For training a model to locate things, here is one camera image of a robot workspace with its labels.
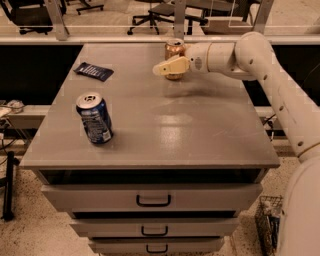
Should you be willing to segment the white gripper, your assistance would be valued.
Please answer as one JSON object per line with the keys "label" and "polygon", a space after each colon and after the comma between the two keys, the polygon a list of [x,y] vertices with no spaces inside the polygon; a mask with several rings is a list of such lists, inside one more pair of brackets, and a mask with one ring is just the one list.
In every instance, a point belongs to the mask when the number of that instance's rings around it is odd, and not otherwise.
{"label": "white gripper", "polygon": [[175,55],[155,65],[152,72],[158,76],[176,75],[185,73],[190,67],[192,72],[207,73],[209,47],[209,43],[188,44],[185,56]]}

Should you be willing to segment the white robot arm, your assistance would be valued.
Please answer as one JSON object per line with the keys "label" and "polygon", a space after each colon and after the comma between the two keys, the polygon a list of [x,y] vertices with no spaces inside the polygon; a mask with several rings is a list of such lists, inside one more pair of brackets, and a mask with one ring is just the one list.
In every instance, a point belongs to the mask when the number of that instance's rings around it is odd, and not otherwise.
{"label": "white robot arm", "polygon": [[320,256],[320,110],[280,65],[266,37],[196,43],[155,65],[156,75],[217,72],[259,82],[300,165],[289,179],[276,256]]}

